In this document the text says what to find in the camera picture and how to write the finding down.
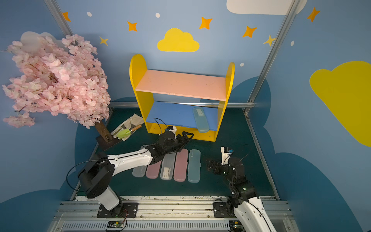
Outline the teal pencil case with label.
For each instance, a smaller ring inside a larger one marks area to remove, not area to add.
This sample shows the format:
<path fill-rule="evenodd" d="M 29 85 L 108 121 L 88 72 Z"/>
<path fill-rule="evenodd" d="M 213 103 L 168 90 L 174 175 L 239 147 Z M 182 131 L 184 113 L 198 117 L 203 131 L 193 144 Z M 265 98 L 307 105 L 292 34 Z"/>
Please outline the teal pencil case with label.
<path fill-rule="evenodd" d="M 210 127 L 209 127 L 204 109 L 202 107 L 193 108 L 193 115 L 194 115 L 194 119 L 196 122 L 198 132 L 200 133 L 209 132 Z"/>

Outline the green pencil case shelf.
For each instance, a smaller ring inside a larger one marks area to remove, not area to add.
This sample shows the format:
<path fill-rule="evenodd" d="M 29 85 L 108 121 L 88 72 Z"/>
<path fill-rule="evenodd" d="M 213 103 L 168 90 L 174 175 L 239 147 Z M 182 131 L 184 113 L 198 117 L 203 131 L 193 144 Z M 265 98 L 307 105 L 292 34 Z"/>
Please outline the green pencil case shelf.
<path fill-rule="evenodd" d="M 187 179 L 190 183 L 199 183 L 201 177 L 201 152 L 192 149 L 189 152 Z"/>

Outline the pink pencil case shelf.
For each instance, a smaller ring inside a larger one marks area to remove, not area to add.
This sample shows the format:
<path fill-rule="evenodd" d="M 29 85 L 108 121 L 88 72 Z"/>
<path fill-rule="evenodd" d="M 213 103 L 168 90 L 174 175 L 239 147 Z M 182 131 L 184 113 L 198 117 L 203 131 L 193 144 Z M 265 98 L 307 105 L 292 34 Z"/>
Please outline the pink pencil case shelf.
<path fill-rule="evenodd" d="M 162 161 L 149 165 L 146 170 L 146 177 L 148 179 L 156 179 L 159 176 Z"/>
<path fill-rule="evenodd" d="M 174 180 L 176 182 L 184 182 L 186 179 L 188 165 L 188 150 L 182 149 L 176 154 L 174 166 Z"/>

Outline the white pencil case with label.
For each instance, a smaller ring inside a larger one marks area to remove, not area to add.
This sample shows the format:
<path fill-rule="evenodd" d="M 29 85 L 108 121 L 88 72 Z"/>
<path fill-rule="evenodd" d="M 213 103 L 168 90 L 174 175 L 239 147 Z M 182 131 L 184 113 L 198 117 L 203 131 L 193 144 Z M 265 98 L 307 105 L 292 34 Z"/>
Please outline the white pencil case with label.
<path fill-rule="evenodd" d="M 160 178 L 162 180 L 172 180 L 174 174 L 176 153 L 170 153 L 164 156 L 161 166 Z"/>

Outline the clear white pencil case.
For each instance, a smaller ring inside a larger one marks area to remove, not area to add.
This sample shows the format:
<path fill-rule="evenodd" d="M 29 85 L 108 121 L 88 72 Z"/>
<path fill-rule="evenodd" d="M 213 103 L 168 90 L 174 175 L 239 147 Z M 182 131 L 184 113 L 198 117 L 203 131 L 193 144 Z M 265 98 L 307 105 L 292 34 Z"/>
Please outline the clear white pencil case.
<path fill-rule="evenodd" d="M 133 168 L 132 175 L 136 178 L 144 177 L 147 171 L 147 167 L 148 167 L 147 165 L 144 165 Z"/>

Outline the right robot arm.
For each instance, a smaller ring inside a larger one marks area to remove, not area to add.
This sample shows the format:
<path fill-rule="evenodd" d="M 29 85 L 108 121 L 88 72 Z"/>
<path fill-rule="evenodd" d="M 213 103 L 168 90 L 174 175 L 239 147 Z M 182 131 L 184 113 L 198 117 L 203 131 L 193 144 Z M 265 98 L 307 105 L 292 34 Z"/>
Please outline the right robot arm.
<path fill-rule="evenodd" d="M 231 232 L 275 232 L 276 229 L 267 215 L 263 202 L 255 187 L 246 179 L 245 168 L 238 158 L 218 162 L 206 160 L 208 171 L 222 175 L 228 181 L 231 195 L 213 203 L 214 217 L 236 218 L 230 223 Z"/>

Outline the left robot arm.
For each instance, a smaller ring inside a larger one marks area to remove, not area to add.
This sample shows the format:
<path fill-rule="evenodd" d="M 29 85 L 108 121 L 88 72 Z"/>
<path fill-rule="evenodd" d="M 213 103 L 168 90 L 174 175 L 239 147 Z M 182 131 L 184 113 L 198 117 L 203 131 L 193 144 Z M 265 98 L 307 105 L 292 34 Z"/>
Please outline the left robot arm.
<path fill-rule="evenodd" d="M 86 162 L 78 174 L 86 197 L 96 199 L 104 210 L 119 212 L 122 209 L 122 201 L 109 187 L 112 177 L 129 169 L 158 163 L 165 155 L 180 152 L 193 137 L 193 133 L 186 131 L 176 135 L 175 128 L 169 127 L 160 134 L 156 142 L 138 151 L 120 155 L 96 155 L 94 159 Z"/>

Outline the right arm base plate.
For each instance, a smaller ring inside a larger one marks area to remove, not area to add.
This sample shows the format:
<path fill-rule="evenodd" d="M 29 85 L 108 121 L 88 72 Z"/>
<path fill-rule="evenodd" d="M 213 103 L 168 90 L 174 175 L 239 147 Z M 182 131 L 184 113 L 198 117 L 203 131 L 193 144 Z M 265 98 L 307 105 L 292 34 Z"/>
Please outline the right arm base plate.
<path fill-rule="evenodd" d="M 216 201 L 213 202 L 213 212 L 215 218 L 234 218 L 235 215 L 228 203 Z"/>

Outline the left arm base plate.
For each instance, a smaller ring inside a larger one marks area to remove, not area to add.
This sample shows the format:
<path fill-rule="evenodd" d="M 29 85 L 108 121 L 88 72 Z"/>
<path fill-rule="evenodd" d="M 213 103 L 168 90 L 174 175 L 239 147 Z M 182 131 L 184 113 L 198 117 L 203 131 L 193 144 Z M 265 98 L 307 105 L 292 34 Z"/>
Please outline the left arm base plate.
<path fill-rule="evenodd" d="M 136 218 L 138 212 L 138 203 L 119 203 L 112 210 L 106 209 L 100 205 L 97 218 Z"/>

